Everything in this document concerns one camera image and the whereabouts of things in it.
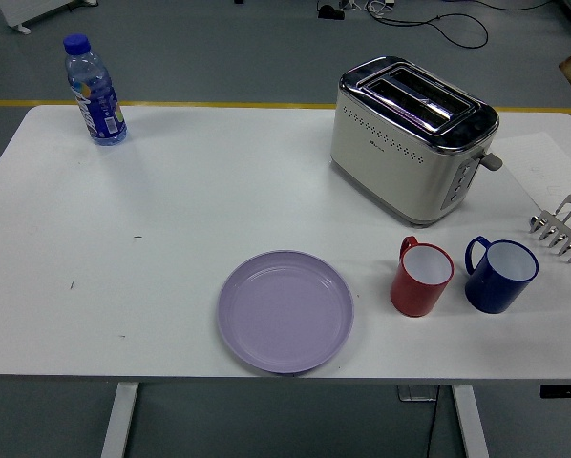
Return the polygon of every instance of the paper sheet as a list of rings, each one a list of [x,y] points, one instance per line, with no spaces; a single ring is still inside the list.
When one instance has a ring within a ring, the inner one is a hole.
[[[571,158],[549,134],[495,140],[492,151],[541,210],[555,212],[571,194]]]

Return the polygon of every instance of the toaster chrome top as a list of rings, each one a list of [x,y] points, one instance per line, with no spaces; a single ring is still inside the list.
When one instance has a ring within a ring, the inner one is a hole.
[[[493,134],[496,111],[399,57],[386,56],[341,77],[340,90],[444,155],[458,155]]]

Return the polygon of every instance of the red mug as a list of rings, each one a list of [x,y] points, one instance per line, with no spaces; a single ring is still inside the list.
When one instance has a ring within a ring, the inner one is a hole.
[[[404,315],[423,317],[434,308],[453,275],[454,262],[445,250],[406,237],[391,284],[391,303]]]

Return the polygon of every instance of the blue mug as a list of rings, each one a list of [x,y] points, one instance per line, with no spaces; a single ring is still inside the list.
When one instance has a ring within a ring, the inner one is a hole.
[[[476,267],[472,254],[475,244],[485,248]],[[534,254],[512,240],[488,241],[478,236],[466,248],[466,282],[468,301],[481,312],[501,313],[538,274],[538,260]]]

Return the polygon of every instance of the mug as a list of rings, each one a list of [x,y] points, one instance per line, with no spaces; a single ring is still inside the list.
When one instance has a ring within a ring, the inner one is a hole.
[[[476,243],[485,248],[485,253],[473,267],[472,254]],[[470,274],[465,286],[466,297],[485,313],[506,310],[539,271],[534,253],[512,240],[489,242],[478,236],[468,243],[465,261]]]
[[[404,315],[423,317],[434,308],[453,275],[454,262],[442,248],[406,237],[391,284],[391,303]]]

